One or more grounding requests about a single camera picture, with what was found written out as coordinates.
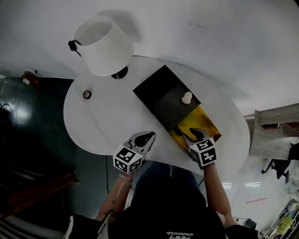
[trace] white lamp shade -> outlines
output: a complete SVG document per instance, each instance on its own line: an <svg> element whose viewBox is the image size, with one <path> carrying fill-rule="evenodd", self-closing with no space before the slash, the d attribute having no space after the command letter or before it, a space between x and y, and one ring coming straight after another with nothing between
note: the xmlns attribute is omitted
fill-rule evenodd
<svg viewBox="0 0 299 239"><path fill-rule="evenodd" d="M89 71L96 76L110 76L125 68L134 47L120 27L109 17L95 16L84 22L74 39Z"/></svg>

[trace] light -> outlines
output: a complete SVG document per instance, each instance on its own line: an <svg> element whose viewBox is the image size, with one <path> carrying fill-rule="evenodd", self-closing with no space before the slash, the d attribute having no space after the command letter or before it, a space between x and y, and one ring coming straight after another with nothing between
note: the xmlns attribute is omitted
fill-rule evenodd
<svg viewBox="0 0 299 239"><path fill-rule="evenodd" d="M256 188L261 186L262 182L254 182L254 183L247 183L245 184L245 187L251 187L251 188Z"/></svg>
<svg viewBox="0 0 299 239"><path fill-rule="evenodd" d="M100 77L126 70L134 47L121 28L107 16L95 16L76 31L74 43L89 71Z"/></svg>
<svg viewBox="0 0 299 239"><path fill-rule="evenodd" d="M224 189L231 189L233 185L232 183L223 183L222 186Z"/></svg>
<svg viewBox="0 0 299 239"><path fill-rule="evenodd" d="M25 124L31 117L31 111L27 107L19 106L13 113L14 121L19 124Z"/></svg>

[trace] wristband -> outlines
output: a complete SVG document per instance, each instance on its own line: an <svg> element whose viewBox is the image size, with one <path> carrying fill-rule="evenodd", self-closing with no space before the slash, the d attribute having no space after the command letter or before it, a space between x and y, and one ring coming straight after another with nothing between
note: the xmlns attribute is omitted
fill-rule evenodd
<svg viewBox="0 0 299 239"><path fill-rule="evenodd" d="M119 174L118 177L120 177L120 178L122 178L123 180L126 180L126 181L128 181L128 182L130 182L130 183L133 181L133 179L128 178L128 177L126 177L126 176L124 176L124 175L122 175L122 174Z"/></svg>

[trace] office chair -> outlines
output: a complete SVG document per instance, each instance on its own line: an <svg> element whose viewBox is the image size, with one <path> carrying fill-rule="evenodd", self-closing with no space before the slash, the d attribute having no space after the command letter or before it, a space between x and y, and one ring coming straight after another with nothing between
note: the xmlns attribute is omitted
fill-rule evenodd
<svg viewBox="0 0 299 239"><path fill-rule="evenodd" d="M298 160L299 143L291 144L288 160L271 159L266 170L262 170L262 174L266 173L271 167L276 170L276 177L279 179L281 176L285 176L285 183L289 182L289 171L285 172L291 163L291 160Z"/></svg>
<svg viewBox="0 0 299 239"><path fill-rule="evenodd" d="M279 179L281 176L285 176L285 183L289 182L289 171L285 173L285 170L290 165L291 160L279 160L279 159L271 159L266 170L262 170L262 174L266 173L268 169L276 170L276 177Z"/></svg>

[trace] oval table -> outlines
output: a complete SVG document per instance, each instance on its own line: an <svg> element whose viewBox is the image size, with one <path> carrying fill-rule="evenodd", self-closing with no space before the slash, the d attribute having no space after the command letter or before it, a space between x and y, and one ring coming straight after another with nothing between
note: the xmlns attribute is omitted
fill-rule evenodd
<svg viewBox="0 0 299 239"><path fill-rule="evenodd" d="M135 56L122 79L98 77L87 70L79 74L64 102L64 123L71 139L88 152L113 155L132 134L154 131L157 137L147 160L202 174L199 166L133 93L133 89L163 65L192 91L222 134L216 142L216 167L221 179L235 175L249 152L249 129L244 117L217 85L187 67L168 61ZM92 93L90 99L83 98L85 90Z"/></svg>

